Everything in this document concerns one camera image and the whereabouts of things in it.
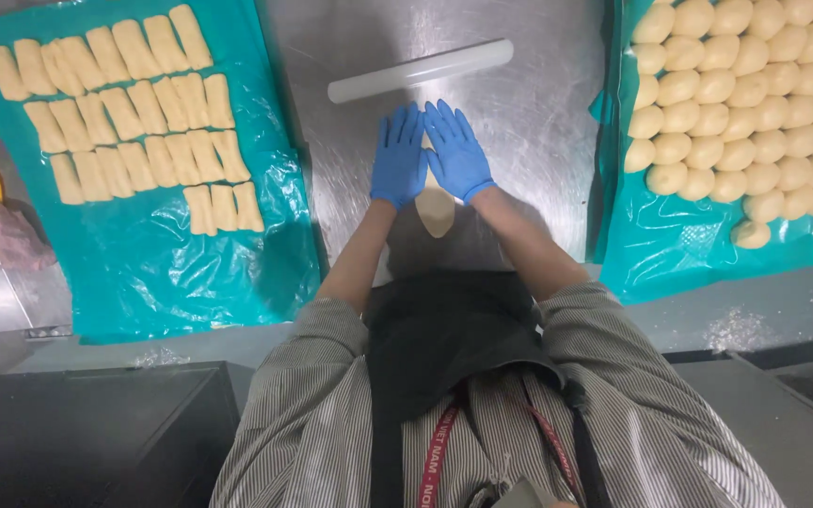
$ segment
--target rectangular dough piece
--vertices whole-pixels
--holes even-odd
[[[59,89],[52,84],[46,66],[42,63],[40,44],[32,39],[15,40],[17,70],[27,91],[36,95],[55,95]]]
[[[149,159],[146,152],[139,143],[119,144],[119,155],[128,168],[130,175],[130,185],[135,191],[149,191],[158,187],[158,183],[152,177],[152,168],[149,166]]]
[[[123,88],[109,88],[99,92],[99,98],[106,105],[108,116],[112,118],[115,129],[122,141],[128,141],[145,134],[143,122],[130,103],[128,93]]]
[[[136,194],[130,183],[130,173],[124,164],[118,148],[107,146],[96,147],[96,157],[99,158],[99,165],[106,176],[108,191],[117,198],[129,198]]]
[[[106,183],[106,172],[99,164],[99,157],[92,152],[78,152],[72,156],[83,198],[87,201],[112,201],[112,193]]]
[[[172,162],[175,164],[175,175],[181,185],[199,185],[204,180],[196,167],[196,159],[193,158],[193,151],[187,134],[172,134],[165,136],[165,144],[168,144],[168,153],[172,155]]]
[[[172,84],[171,78],[162,78],[152,85],[155,98],[159,99],[159,106],[168,120],[168,130],[171,132],[185,132],[190,128],[187,123],[187,111],[184,111],[178,91]]]
[[[152,83],[143,79],[133,86],[128,87],[128,95],[134,102],[134,108],[140,115],[143,122],[143,130],[147,134],[165,134],[168,132],[168,124],[165,123],[165,116],[162,114],[162,107],[159,106],[158,98],[152,90]]]
[[[172,84],[181,98],[183,110],[187,112],[187,124],[190,128],[209,126],[209,106],[206,103],[206,88],[202,85],[202,76],[196,72],[175,76]]]
[[[52,115],[59,122],[65,142],[71,152],[88,152],[93,149],[93,142],[89,139],[87,124],[83,123],[77,103],[73,98],[65,98],[49,103]]]
[[[80,82],[80,78],[74,73],[62,48],[59,47],[58,39],[43,44],[40,53],[42,65],[46,68],[46,73],[49,74],[49,79],[56,88],[74,97],[87,93],[87,89],[83,87],[83,83]]]
[[[77,107],[84,123],[87,124],[89,140],[93,144],[116,144],[119,137],[115,134],[115,129],[108,122],[106,110],[102,104],[102,98],[95,91],[77,98]]]
[[[152,55],[162,68],[165,74],[172,72],[188,71],[190,63],[187,62],[187,55],[183,54],[178,40],[175,38],[175,29],[168,16],[159,15],[148,17],[143,20],[143,28],[146,29],[146,38],[152,47]]]
[[[190,208],[190,233],[194,235],[215,236],[219,230],[212,217],[212,201],[209,197],[209,185],[187,187],[183,197]]]
[[[160,187],[174,187],[178,183],[175,161],[168,151],[165,138],[160,135],[151,135],[146,138],[146,155],[149,156],[149,165],[152,167],[152,176]]]
[[[83,204],[83,189],[80,180],[74,171],[74,163],[68,154],[56,154],[49,157],[52,164],[52,174],[55,175],[55,187],[59,190],[59,197],[65,204]]]
[[[168,11],[168,17],[172,18],[172,23],[181,37],[183,50],[187,53],[187,62],[195,71],[205,69],[212,65],[212,55],[209,53],[209,46],[202,38],[202,31],[199,29],[199,22],[193,10],[187,4],[181,4]]]
[[[223,231],[237,230],[237,208],[230,185],[212,185],[212,220]]]
[[[209,133],[204,130],[192,130],[187,133],[199,176],[204,182],[217,182],[225,179],[225,170],[221,167],[219,157],[215,155],[215,146]]]
[[[30,97],[8,46],[0,46],[0,91],[6,100],[24,100]]]
[[[202,81],[206,87],[206,104],[209,106],[209,122],[216,128],[234,128],[231,97],[228,94],[228,78],[213,74]]]
[[[109,83],[120,83],[130,81],[128,66],[124,63],[124,57],[119,52],[119,46],[115,43],[115,37],[107,26],[100,26],[87,32],[87,42],[89,49],[96,57],[96,63],[102,73],[105,74]]]
[[[238,229],[252,230],[257,233],[264,231],[265,223],[262,222],[259,203],[255,200],[253,182],[234,185],[234,197],[238,200]]]
[[[136,20],[125,19],[112,26],[115,43],[119,52],[128,64],[130,77],[134,79],[150,79],[162,74],[162,68],[152,56],[149,44],[143,39],[143,31]]]
[[[96,57],[87,47],[83,37],[79,35],[65,37],[59,39],[58,44],[84,88],[94,90],[106,85],[106,75],[102,73],[99,64],[96,63]]]
[[[215,145],[215,149],[221,157],[221,165],[225,169],[225,180],[234,183],[249,180],[251,175],[240,155],[237,132],[233,130],[210,132],[209,137],[212,138],[212,144]]]
[[[36,134],[40,139],[40,150],[48,154],[60,154],[68,150],[68,142],[58,120],[52,115],[49,103],[44,101],[27,102],[24,111],[30,117],[30,122],[36,127]]]

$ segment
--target black apron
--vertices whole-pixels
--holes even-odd
[[[435,272],[396,280],[372,290],[364,320],[373,507],[403,505],[401,424],[422,416],[468,376],[513,365],[531,370],[565,398],[574,413],[585,504],[611,506],[582,420],[584,389],[542,351],[534,301],[515,272]]]

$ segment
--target gloved hand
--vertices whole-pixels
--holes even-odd
[[[390,122],[381,119],[369,192],[373,200],[388,200],[400,210],[425,187],[428,156],[422,149],[423,116],[412,102],[406,110],[399,106]]]
[[[434,152],[425,150],[428,166],[446,191],[468,204],[478,191],[497,186],[491,179],[488,159],[461,110],[455,115],[442,99],[438,99],[437,109],[426,102],[425,132],[435,146]]]

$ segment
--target teal plastic sheet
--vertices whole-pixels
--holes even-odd
[[[741,200],[732,203],[703,199],[688,202],[675,195],[659,196],[645,186],[647,171],[619,170],[629,149],[626,136],[638,92],[638,71],[631,53],[632,29],[650,0],[615,0],[621,11],[614,26],[619,38],[619,80],[605,90],[614,107],[604,128],[618,133],[617,144],[603,143],[603,173],[614,168],[616,195],[601,281],[624,304],[647,302],[720,280],[753,278],[813,266],[813,217],[777,219],[763,248],[738,248],[730,229],[743,218]]]
[[[142,23],[181,3],[86,0],[32,7],[0,16],[0,44],[22,38],[45,43],[124,19]],[[191,235],[181,186],[110,202],[62,204],[49,156],[40,152],[22,103],[0,93],[0,137],[62,264],[73,295],[74,332],[86,343],[289,321],[319,286],[303,176],[285,132],[255,7],[248,0],[186,3],[215,60],[199,73],[228,77],[264,233]]]

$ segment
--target striped shirt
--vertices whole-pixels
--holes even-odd
[[[676,375],[600,283],[538,304],[543,347],[585,387],[606,489],[626,506],[783,506],[762,469],[694,389]],[[305,306],[295,333],[256,371],[212,506],[368,506],[372,418],[368,330],[343,301]],[[458,414],[437,505],[461,508],[486,481],[524,477],[577,502],[526,409],[520,376],[575,464],[572,413],[533,375],[469,380],[481,442]],[[404,423],[404,505],[415,506],[425,453],[450,397]],[[469,506],[479,506],[474,499]]]

